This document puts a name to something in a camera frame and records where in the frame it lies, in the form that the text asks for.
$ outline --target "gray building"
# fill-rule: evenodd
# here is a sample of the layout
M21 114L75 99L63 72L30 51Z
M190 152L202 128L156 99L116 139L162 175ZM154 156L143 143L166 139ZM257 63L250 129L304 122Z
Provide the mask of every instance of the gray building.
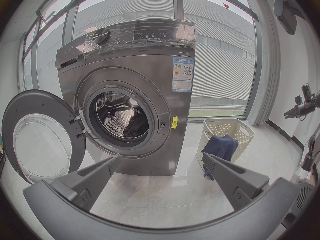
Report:
M207 0L183 0L183 3L185 20L194 22L197 41L190 109L230 110L242 114L255 69L253 24L223 5ZM172 19L173 7L173 0L102 1L78 12L73 38L86 34L85 30L92 27L105 27L130 19ZM56 51L61 47L62 29L63 23L50 26L47 30L50 34L42 40L37 51L39 86L60 97L54 64ZM28 68L29 62L25 61L25 64Z

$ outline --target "curtain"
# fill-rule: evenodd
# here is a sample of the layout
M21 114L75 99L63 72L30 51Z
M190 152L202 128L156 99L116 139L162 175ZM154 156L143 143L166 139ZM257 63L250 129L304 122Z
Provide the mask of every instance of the curtain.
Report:
M262 68L258 90L247 121L260 125L271 113L280 80L280 42L273 11L266 0L253 0L262 36Z

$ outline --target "brand logo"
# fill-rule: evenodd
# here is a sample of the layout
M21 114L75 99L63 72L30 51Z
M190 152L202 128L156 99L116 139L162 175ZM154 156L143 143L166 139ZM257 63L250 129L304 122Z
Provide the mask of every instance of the brand logo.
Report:
M66 53L68 53L68 52L70 52L70 50L73 48L73 46L71 46L68 50L66 50L64 53L66 54Z

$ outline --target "protective plastic film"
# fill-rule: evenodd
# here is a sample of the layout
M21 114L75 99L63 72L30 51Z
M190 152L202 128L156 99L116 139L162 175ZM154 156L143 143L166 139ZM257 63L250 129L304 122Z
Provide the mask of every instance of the protective plastic film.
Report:
M83 57L88 58L119 49L153 46L195 48L195 30L192 22L178 20L140 20L108 27L110 38L104 44L94 41L96 30L86 34Z

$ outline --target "laundry basket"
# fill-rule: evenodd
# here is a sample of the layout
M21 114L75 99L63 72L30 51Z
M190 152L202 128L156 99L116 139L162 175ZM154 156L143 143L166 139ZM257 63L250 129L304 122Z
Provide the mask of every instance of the laundry basket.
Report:
M203 168L202 150L207 145L208 141L213 135L218 137L229 136L235 140L238 140L239 145L235 150L231 162L234 163L242 154L242 152L249 145L253 137L255 136L253 130L246 126L243 122L236 118L210 118L203 121L203 132L201 135L200 143L198 146L197 157L201 168Z

